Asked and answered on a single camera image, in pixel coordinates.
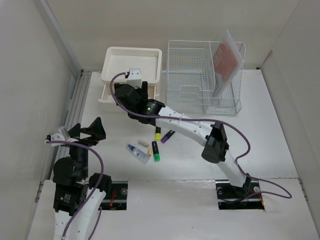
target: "wire basket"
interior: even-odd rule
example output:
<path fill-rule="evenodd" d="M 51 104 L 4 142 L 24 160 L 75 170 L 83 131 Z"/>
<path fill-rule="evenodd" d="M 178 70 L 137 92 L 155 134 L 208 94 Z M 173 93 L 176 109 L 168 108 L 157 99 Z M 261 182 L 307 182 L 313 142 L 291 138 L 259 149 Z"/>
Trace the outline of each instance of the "wire basket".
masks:
<path fill-rule="evenodd" d="M 238 114 L 242 68 L 219 97 L 212 97 L 216 83 L 213 55 L 219 44 L 219 41 L 169 41 L 166 104 L 170 108 L 186 114 Z M 244 59 L 244 43 L 235 44 Z"/>

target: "white table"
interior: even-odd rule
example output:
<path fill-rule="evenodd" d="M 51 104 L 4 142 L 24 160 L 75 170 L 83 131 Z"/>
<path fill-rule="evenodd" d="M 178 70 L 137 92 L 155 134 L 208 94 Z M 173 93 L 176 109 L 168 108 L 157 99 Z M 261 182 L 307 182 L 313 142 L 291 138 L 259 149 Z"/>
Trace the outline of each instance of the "white table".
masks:
<path fill-rule="evenodd" d="M 215 166 L 201 158 L 203 147 L 178 133 L 165 144 L 158 143 L 160 162 L 153 157 L 143 165 L 128 150 L 138 140 L 151 144 L 155 138 L 155 127 L 130 119 L 126 113 L 103 111 L 98 98 L 103 83 L 97 74 L 92 74 L 81 125 L 89 126 L 96 117 L 101 117 L 107 139 L 94 149 L 102 156 L 104 173 L 115 181 L 127 180 L 200 180 L 226 179 Z M 237 116 L 211 116 L 229 122 L 239 128 L 251 143 L 251 152 L 239 162 L 252 176 L 261 178 L 297 178 L 292 157 L 279 124 L 273 103 L 260 70 L 244 70 L 241 82 L 242 110 Z M 162 129 L 162 135 L 168 130 Z M 246 151 L 243 139 L 226 127 L 230 151 L 234 157 Z M 100 172 L 99 161 L 89 155 L 89 175 Z"/>
<path fill-rule="evenodd" d="M 219 210 L 213 180 L 129 181 L 127 210 L 102 211 L 91 240 L 318 240 L 299 181 L 274 181 L 293 198 L 263 194 L 265 210 Z M 28 240 L 53 239 L 54 194 L 46 180 Z"/>

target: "green cap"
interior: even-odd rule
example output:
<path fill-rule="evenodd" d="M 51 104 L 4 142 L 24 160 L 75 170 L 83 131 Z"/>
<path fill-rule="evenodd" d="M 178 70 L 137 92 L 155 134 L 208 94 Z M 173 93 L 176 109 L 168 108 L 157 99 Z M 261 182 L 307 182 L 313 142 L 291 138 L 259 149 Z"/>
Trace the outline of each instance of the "green cap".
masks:
<path fill-rule="evenodd" d="M 153 157 L 154 157 L 154 161 L 155 161 L 155 162 L 159 162 L 159 161 L 160 161 L 160 155 L 159 155 L 159 153 L 154 154 Z"/>

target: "clear plastic bottle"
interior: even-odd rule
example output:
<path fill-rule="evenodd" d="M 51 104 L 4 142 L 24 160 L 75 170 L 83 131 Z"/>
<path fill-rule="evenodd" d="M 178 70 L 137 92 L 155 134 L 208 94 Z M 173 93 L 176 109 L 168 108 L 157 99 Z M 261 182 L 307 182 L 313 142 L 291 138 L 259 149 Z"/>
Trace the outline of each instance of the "clear plastic bottle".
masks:
<path fill-rule="evenodd" d="M 150 157 L 147 154 L 145 154 L 143 151 L 141 151 L 139 148 L 132 146 L 130 144 L 128 144 L 128 147 L 143 164 L 146 164 L 150 160 Z"/>

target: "white wall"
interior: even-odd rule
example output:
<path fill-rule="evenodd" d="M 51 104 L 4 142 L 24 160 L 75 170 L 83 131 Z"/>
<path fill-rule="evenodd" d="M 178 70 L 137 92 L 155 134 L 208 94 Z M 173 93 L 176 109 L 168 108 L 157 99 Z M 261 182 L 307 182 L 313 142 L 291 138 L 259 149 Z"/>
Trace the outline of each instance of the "white wall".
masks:
<path fill-rule="evenodd" d="M 320 233 L 319 12 L 301 0 L 261 70 Z"/>
<path fill-rule="evenodd" d="M 168 40 L 245 42 L 246 66 L 260 67 L 299 0 L 48 0 L 84 68 L 102 68 L 107 48 L 162 50 Z"/>
<path fill-rule="evenodd" d="M 71 72 L 31 0 L 0 0 L 0 238 L 27 237 Z"/>

